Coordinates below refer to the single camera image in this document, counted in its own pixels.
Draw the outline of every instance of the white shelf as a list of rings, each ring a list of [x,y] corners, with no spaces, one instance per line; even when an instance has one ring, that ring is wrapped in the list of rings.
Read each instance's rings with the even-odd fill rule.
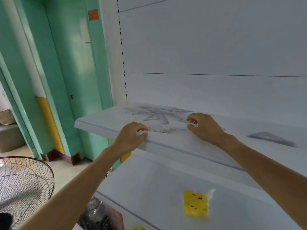
[[[123,109],[123,107],[135,105],[135,103],[129,103],[123,106],[115,106],[79,118],[75,122],[75,127],[107,138],[115,138],[121,128],[127,123],[132,121],[142,122],[144,120],[144,116],[132,115],[126,113]],[[244,120],[220,115],[214,115],[213,118],[221,125],[221,127],[226,129],[227,133],[236,136],[244,144],[297,171],[298,173],[307,176],[306,128]],[[148,125],[152,124],[154,121],[157,120],[144,121],[143,123]],[[182,124],[182,126],[186,125],[185,123],[179,122],[176,124]],[[267,131],[284,139],[293,141],[298,145],[298,148],[247,137],[247,135],[262,131]],[[240,166],[225,152],[207,142],[199,140],[189,131],[175,132],[172,134],[150,131],[146,142],[139,148],[152,153],[157,153],[161,150],[169,153],[179,151],[221,165],[241,169]]]
[[[209,217],[184,215],[182,190],[216,188]],[[300,229],[278,206],[132,155],[106,178],[97,194],[150,229]]]

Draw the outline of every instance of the fan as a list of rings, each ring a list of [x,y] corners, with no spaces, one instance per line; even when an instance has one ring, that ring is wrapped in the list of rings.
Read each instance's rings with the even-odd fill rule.
[[[54,175],[47,163],[31,157],[1,157],[0,225],[16,229],[50,199],[53,190]]]

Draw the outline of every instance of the forearm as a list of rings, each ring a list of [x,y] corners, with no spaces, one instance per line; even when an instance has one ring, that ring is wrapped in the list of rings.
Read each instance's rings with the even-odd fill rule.
[[[70,230],[86,208],[87,202],[117,161],[111,147],[106,148],[87,168],[56,193],[20,230]]]
[[[307,229],[307,178],[249,148],[228,135],[218,145],[277,202],[298,224]]]

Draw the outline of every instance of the floor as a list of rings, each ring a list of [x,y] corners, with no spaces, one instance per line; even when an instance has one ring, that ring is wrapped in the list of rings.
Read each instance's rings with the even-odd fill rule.
[[[0,153],[0,157],[6,156],[27,156],[33,157],[32,152],[27,146],[23,146],[19,149],[15,149],[10,152]],[[70,180],[72,180],[77,174],[79,174],[83,169],[85,169],[89,164],[89,160],[84,160],[77,165],[70,165],[63,160],[55,160],[48,162],[49,166],[52,168],[54,173],[55,188],[54,193],[58,192],[63,186],[65,186]],[[82,230],[77,224],[73,230]]]

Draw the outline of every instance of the baseboard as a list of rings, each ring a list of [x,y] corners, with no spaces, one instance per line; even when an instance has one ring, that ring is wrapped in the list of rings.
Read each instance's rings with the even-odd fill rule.
[[[70,157],[63,153],[60,153],[56,149],[53,149],[52,151],[41,155],[43,161],[53,161],[57,158],[61,158],[62,160],[66,161],[67,163],[71,165],[75,165],[79,161],[81,161],[80,153],[78,152],[76,155]]]

